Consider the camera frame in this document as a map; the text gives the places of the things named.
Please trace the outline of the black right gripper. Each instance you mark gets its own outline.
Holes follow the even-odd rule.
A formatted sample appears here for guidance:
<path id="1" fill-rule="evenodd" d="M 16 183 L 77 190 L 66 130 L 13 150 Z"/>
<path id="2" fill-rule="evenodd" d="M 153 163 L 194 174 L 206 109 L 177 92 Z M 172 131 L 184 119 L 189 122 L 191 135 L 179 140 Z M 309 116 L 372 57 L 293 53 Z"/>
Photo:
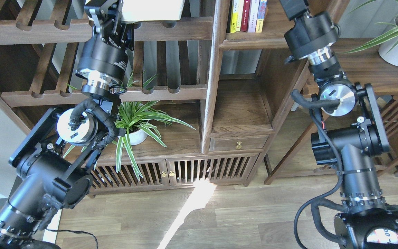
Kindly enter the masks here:
<path id="1" fill-rule="evenodd" d="M 334 23 L 325 11 L 311 16 L 306 0 L 281 0 L 286 16 L 294 27 L 284 35 L 292 53 L 286 63 L 307 58 L 321 64 L 332 57 L 331 45 L 338 39 Z"/>

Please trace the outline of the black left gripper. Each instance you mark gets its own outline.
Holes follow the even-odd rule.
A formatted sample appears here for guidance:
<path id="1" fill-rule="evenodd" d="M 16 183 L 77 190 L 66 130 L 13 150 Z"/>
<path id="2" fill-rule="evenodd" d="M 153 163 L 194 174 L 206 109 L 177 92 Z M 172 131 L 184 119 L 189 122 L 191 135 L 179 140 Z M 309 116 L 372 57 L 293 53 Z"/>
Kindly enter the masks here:
<path id="1" fill-rule="evenodd" d="M 123 18 L 123 1 L 90 0 L 84 11 L 94 22 L 93 35 L 84 44 L 76 76 L 88 79 L 97 71 L 121 82 L 128 63 L 126 50 L 134 49 L 134 25 Z"/>

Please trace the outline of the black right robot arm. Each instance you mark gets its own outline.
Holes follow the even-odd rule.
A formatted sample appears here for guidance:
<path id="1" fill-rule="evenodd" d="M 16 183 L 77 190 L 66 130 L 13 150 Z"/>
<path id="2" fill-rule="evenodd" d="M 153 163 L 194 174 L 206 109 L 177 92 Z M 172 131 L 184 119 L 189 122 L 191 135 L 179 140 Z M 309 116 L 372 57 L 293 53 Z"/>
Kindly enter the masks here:
<path id="1" fill-rule="evenodd" d="M 341 249 L 398 249 L 398 205 L 382 195 L 373 157 L 389 151 L 389 143 L 371 84 L 352 84 L 331 50 L 338 33 L 326 12 L 311 15 L 306 0 L 281 0 L 294 27 L 285 33 L 292 55 L 288 62 L 308 59 L 319 86 L 311 101 L 293 90 L 294 101 L 309 109 L 318 131 L 311 135 L 317 164 L 333 165 L 336 186 L 304 203 L 318 232 Z"/>

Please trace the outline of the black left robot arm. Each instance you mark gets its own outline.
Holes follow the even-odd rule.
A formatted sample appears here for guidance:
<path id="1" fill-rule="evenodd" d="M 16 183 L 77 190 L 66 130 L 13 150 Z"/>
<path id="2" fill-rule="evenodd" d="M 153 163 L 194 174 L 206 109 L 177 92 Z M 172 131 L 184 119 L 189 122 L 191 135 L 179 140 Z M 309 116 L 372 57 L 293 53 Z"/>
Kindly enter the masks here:
<path id="1" fill-rule="evenodd" d="M 115 126 L 122 81 L 133 49 L 134 28 L 123 20 L 123 1 L 91 0 L 84 9 L 94 21 L 76 75 L 87 80 L 87 98 L 75 108 L 51 108 L 10 157 L 22 183 L 0 210 L 0 249 L 57 249 L 33 239 L 61 209 L 74 208 L 93 183 L 91 171 L 117 138 Z"/>

